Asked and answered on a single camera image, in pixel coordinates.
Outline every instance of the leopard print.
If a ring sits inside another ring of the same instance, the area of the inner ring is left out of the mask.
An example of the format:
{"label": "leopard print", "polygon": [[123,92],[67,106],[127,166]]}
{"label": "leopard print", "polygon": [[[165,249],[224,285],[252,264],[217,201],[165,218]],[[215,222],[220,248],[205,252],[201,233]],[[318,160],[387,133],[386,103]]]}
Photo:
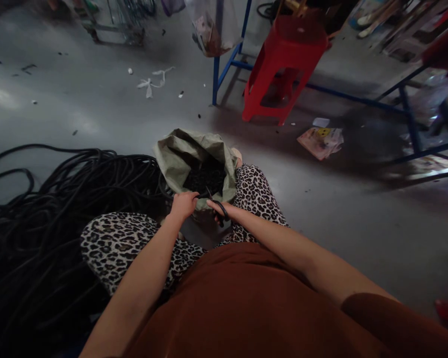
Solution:
{"label": "leopard print", "polygon": [[[287,226],[262,171],[250,165],[236,169],[234,206],[266,220]],[[110,295],[143,247],[153,238],[159,224],[144,214],[110,213],[93,219],[81,235],[84,260]],[[257,240],[241,225],[233,223],[232,234],[218,246]],[[163,292],[172,293],[180,277],[207,251],[186,240],[176,240]]]}
{"label": "leopard print", "polygon": [[[124,212],[98,216],[84,228],[82,256],[110,295],[158,229],[159,224],[150,217]],[[206,250],[197,245],[176,240],[164,289],[172,290],[183,273],[204,253]]]}
{"label": "leopard print", "polygon": [[[236,169],[236,177],[234,206],[250,211],[268,221],[289,227],[262,170],[256,166],[244,164]],[[222,240],[218,246],[236,242],[258,243],[242,225],[232,223],[232,234]]]}

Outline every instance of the left hand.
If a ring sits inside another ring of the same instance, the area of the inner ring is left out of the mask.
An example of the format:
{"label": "left hand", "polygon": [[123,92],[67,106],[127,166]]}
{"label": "left hand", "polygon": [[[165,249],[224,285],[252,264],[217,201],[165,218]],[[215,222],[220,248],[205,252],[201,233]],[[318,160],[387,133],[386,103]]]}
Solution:
{"label": "left hand", "polygon": [[184,222],[196,209],[196,203],[198,202],[197,191],[186,191],[180,194],[174,194],[173,206],[171,213],[173,217]]}

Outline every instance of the coiled black cable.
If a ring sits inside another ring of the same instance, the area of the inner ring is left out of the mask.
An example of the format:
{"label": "coiled black cable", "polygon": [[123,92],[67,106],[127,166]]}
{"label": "coiled black cable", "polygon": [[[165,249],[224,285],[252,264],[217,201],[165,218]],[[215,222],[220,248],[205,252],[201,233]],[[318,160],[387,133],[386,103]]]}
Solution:
{"label": "coiled black cable", "polygon": [[29,144],[0,159],[28,148],[75,155],[40,188],[27,169],[0,174],[24,173],[29,183],[0,204],[0,357],[49,357],[90,331],[90,315],[109,300],[81,257],[79,237],[90,220],[114,211],[155,217],[165,210],[153,157]]}

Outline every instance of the factory floor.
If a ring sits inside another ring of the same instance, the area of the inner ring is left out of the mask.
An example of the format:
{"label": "factory floor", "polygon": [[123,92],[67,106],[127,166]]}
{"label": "factory floor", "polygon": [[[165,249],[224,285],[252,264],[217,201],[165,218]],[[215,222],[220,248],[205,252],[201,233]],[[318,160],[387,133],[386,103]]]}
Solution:
{"label": "factory floor", "polygon": [[[243,3],[236,1],[239,23]],[[269,30],[255,7],[244,42],[249,55],[258,52]],[[392,189],[366,173],[366,163],[402,155],[399,119],[306,89],[283,127],[268,118],[244,123],[241,95],[249,72],[231,68],[218,106],[211,106],[213,61],[198,50],[191,30],[185,11],[172,18],[161,13],[148,21],[143,48],[96,45],[78,22],[45,20],[32,3],[2,14],[0,152],[45,143],[152,155],[154,144],[175,128],[218,133],[242,152],[245,163],[263,170],[292,228],[436,318],[433,301],[448,298],[448,179]],[[311,82],[371,96],[409,70],[375,53],[371,39],[357,41],[355,35],[344,29]],[[30,64],[36,66],[30,74],[21,70]],[[166,74],[165,86],[146,99],[145,90],[136,88],[140,79],[158,82],[151,73],[171,66],[176,68]],[[315,117],[344,128],[343,149],[323,162],[296,141]],[[28,150],[1,161],[0,172],[27,167],[41,183],[65,158]],[[1,181],[0,202],[24,189],[18,175]],[[193,222],[183,233],[205,247],[213,244]]]}

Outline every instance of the brown shirt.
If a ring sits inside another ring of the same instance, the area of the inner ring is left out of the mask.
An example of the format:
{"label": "brown shirt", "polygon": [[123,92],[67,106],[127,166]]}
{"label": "brown shirt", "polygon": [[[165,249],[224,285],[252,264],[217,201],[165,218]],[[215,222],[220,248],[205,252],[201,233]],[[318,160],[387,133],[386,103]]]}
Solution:
{"label": "brown shirt", "polygon": [[448,357],[448,331],[404,305],[356,294],[341,308],[259,244],[200,258],[127,357]]}

